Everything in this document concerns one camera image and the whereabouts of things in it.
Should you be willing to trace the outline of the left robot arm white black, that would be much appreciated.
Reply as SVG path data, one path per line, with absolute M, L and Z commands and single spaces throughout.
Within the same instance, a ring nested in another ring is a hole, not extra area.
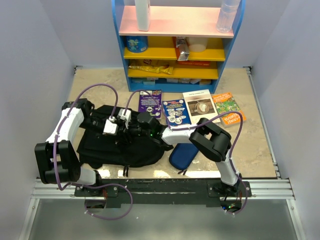
M 74 103 L 65 102 L 60 120 L 49 138 L 34 148 L 39 176 L 44 184 L 56 184 L 55 167 L 61 183 L 86 185 L 86 191 L 99 196 L 104 184 L 99 181 L 98 172 L 82 167 L 72 145 L 78 128 L 102 134 L 105 120 L 92 116 L 95 105 L 86 98 Z

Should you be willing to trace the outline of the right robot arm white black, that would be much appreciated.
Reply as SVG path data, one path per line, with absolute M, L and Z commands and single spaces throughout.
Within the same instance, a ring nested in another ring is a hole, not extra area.
M 165 151 L 171 150 L 177 144 L 194 145 L 207 159 L 216 163 L 220 172 L 223 192 L 230 197 L 240 190 L 240 173 L 233 164 L 232 153 L 243 127 L 243 116 L 240 117 L 240 126 L 237 135 L 231 142 L 231 135 L 219 127 L 214 120 L 219 116 L 207 119 L 202 117 L 198 123 L 181 127 L 163 125 L 147 112 L 139 113 L 136 120 L 127 120 L 128 132 L 134 136 L 144 136 L 155 142 Z

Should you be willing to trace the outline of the black backpack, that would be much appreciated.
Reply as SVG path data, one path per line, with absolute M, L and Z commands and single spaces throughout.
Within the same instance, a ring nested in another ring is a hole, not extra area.
M 120 107 L 103 105 L 91 114 L 94 117 L 108 119 L 111 113 L 118 114 Z M 77 148 L 81 164 L 88 164 L 93 169 L 102 165 L 123 166 L 123 173 L 128 175 L 128 168 L 141 168 L 157 163 L 166 151 L 145 136 L 129 138 L 124 121 L 117 118 L 119 124 L 116 135 L 99 134 L 85 130 Z

